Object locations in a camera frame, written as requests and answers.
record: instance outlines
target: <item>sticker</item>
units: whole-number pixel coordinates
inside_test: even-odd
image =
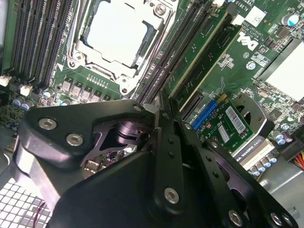
[[[244,58],[248,58],[248,57],[249,57],[249,53],[248,53],[248,52],[245,52],[245,53],[243,54],[243,57],[244,57]]]
[[[228,115],[233,126],[236,128],[237,132],[241,134],[246,129],[246,127],[242,123],[241,119],[238,117],[236,112],[233,110],[231,106],[229,106],[229,108],[225,112]]]
[[[254,27],[257,27],[265,16],[266,14],[262,10],[254,6],[245,17],[245,20],[252,24]]]
[[[219,128],[218,128],[218,131],[220,133],[220,136],[222,137],[224,143],[228,142],[229,141],[229,136],[225,130],[225,128],[223,127],[223,125],[221,125]]]
[[[250,62],[248,62],[248,63],[246,64],[246,68],[247,68],[248,70],[253,70],[253,69],[256,68],[256,63],[255,63],[254,61],[250,61]]]
[[[269,58],[263,56],[257,51],[252,55],[251,59],[255,61],[257,64],[259,64],[261,67],[266,67],[270,63]]]

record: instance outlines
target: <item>metal mesh grille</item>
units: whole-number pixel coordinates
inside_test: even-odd
[[[0,190],[0,228],[32,228],[43,200],[19,186],[12,178]],[[52,212],[43,207],[38,214],[36,228],[46,227]]]

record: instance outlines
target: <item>capacitor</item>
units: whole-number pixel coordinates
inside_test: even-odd
[[[43,95],[46,97],[46,98],[50,98],[51,96],[53,96],[55,94],[55,91],[53,89],[48,89],[47,91],[45,91],[43,93]]]
[[[273,131],[271,132],[271,135],[276,141],[279,141],[284,138],[284,136],[279,131]]]
[[[266,168],[269,168],[269,167],[271,166],[271,163],[268,161],[267,158],[263,158],[263,159],[261,160],[261,163],[262,163],[262,165],[263,165],[264,167],[266,167]]]
[[[19,130],[19,123],[14,124],[14,126],[12,126],[12,130],[17,132]]]
[[[23,110],[25,110],[25,111],[27,111],[27,110],[29,110],[31,107],[33,107],[34,106],[34,103],[32,102],[32,101],[30,101],[30,100],[28,100],[28,101],[26,101],[25,103],[23,103],[22,105],[21,105],[21,108],[23,109]]]
[[[71,101],[69,99],[64,99],[63,102],[60,104],[60,106],[67,106],[70,104],[71,104]]]
[[[280,146],[284,145],[286,143],[285,139],[276,140],[276,143]]]
[[[262,163],[260,163],[260,162],[256,164],[256,168],[259,172],[264,172],[266,170],[264,165],[262,165]]]
[[[290,126],[289,126],[289,124],[284,123],[281,125],[281,128],[282,128],[282,130],[287,131],[290,128]]]
[[[288,132],[283,131],[283,132],[281,132],[281,134],[284,136],[284,140],[285,140],[287,143],[288,143],[288,142],[291,143],[291,142],[293,141],[291,135],[290,135]]]
[[[266,158],[270,161],[270,163],[276,163],[276,161],[277,161],[272,153],[269,153],[268,155],[266,155]]]
[[[13,104],[15,106],[21,106],[25,102],[24,98],[22,96],[17,97],[13,100]]]
[[[287,14],[282,17],[282,25],[294,26],[299,21],[299,16],[296,14]]]
[[[254,167],[251,167],[250,168],[250,171],[251,171],[251,173],[252,173],[252,175],[254,176],[254,177],[258,177],[261,173],[257,170],[257,168],[254,166]]]

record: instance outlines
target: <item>white connector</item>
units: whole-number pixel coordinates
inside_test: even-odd
[[[10,80],[11,80],[11,76],[2,75],[2,76],[0,76],[0,85],[7,87]]]
[[[31,85],[23,85],[20,89],[20,94],[24,96],[28,96],[29,93],[32,91],[32,86]]]

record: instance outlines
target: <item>white label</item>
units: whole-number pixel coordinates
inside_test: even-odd
[[[225,130],[225,128],[223,127],[223,125],[221,125],[220,127],[218,127],[218,131],[220,133],[220,136],[222,137],[224,143],[228,142],[229,141],[229,136]]]
[[[246,127],[231,106],[226,110],[226,114],[231,120],[233,126],[236,128],[237,132],[241,134]]]
[[[251,40],[249,36],[245,35],[246,34],[244,32],[240,32],[237,42],[241,42],[242,45],[247,46],[249,50],[253,51],[258,46],[258,42],[256,42],[255,40]]]
[[[252,24],[254,27],[257,27],[265,16],[266,14],[262,10],[254,6],[245,17],[245,20]]]

